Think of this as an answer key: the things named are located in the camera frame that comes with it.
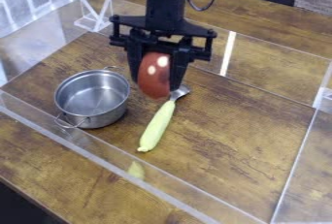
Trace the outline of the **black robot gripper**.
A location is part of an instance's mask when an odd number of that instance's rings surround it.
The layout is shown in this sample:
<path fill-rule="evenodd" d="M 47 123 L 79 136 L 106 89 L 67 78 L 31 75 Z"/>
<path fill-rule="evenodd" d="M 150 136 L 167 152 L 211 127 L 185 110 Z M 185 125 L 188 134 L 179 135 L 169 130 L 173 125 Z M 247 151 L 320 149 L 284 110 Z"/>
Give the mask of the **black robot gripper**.
<path fill-rule="evenodd" d="M 215 0 L 204 8 L 199 8 L 192 0 L 146 0 L 144 16 L 110 17 L 110 43 L 128 51 L 133 81 L 138 81 L 141 63 L 149 51 L 171 54 L 172 91 L 181 86 L 192 60 L 211 60 L 217 38 L 215 30 L 187 21 L 187 3 L 201 12 L 211 8 Z"/>

